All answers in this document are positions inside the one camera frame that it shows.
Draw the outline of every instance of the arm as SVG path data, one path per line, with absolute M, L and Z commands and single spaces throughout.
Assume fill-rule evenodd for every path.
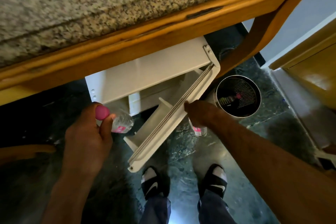
M 93 181 L 109 155 L 114 114 L 96 125 L 94 103 L 65 133 L 61 176 L 51 191 L 42 224 L 80 223 Z
M 219 137 L 281 223 L 335 221 L 333 180 L 210 103 L 186 103 L 185 110 L 193 125 L 206 126 Z

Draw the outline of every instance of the white logo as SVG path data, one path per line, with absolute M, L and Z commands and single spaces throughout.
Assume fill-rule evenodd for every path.
M 223 190 L 222 192 L 224 192 L 224 190 L 225 190 L 225 186 L 223 186 L 223 185 L 211 185 L 211 186 L 215 186 L 217 188 L 221 188 Z
M 154 187 L 158 188 L 158 183 L 157 183 L 157 182 L 154 182 L 154 183 L 151 185 L 151 187 L 149 188 L 149 190 L 147 191 L 147 193 L 145 194 L 145 196 L 147 196 L 148 192 L 149 192 L 152 188 L 154 188 Z

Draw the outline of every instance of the foot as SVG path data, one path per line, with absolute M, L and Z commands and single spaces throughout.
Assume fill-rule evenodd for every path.
M 162 194 L 162 182 L 159 173 L 154 167 L 147 168 L 141 180 L 141 188 L 145 199 Z
M 202 198 L 205 190 L 208 189 L 223 198 L 227 184 L 224 169 L 220 165 L 212 164 L 199 188 L 199 197 Z

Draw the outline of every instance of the white cabinet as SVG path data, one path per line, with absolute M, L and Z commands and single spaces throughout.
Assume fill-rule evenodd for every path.
M 129 171 L 137 172 L 182 121 L 183 103 L 199 99 L 220 66 L 204 37 L 87 76 L 91 100 L 131 115 L 159 105 L 134 136 Z

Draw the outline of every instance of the forearm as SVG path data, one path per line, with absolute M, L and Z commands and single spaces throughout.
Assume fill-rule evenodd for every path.
M 223 142 L 282 223 L 323 223 L 335 217 L 336 184 L 300 159 L 215 111 L 207 127 Z
M 42 224 L 79 224 L 93 178 L 61 175 L 54 185 Z

